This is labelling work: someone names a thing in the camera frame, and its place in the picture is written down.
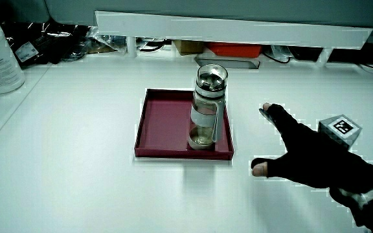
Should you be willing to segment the person's right hand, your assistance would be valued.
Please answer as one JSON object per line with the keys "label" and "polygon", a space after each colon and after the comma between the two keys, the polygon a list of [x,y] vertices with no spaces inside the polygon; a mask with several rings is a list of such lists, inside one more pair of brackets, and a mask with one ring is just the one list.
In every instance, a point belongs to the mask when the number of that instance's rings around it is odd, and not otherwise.
{"label": "person's right hand", "polygon": [[276,127],[287,152],[277,159],[253,159],[252,175],[357,194],[373,190],[373,165],[359,155],[297,122],[281,105],[265,103],[260,112]]}

